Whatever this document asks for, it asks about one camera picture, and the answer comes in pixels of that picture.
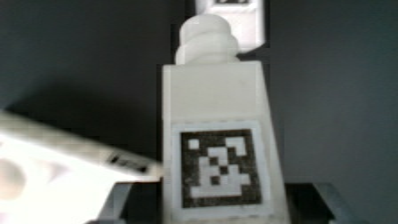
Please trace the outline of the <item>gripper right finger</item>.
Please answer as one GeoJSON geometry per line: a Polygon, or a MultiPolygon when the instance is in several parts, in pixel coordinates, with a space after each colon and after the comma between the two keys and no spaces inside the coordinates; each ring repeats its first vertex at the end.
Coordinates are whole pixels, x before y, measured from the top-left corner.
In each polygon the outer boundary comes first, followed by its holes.
{"type": "Polygon", "coordinates": [[[291,224],[355,224],[355,214],[330,183],[286,184],[291,224]]]}

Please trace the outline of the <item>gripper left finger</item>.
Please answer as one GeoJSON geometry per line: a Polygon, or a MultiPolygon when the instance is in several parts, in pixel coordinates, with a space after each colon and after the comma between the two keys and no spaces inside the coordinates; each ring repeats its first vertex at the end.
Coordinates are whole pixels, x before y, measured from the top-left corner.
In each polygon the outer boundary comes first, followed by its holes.
{"type": "Polygon", "coordinates": [[[160,183],[119,182],[87,224],[160,224],[160,183]]]}

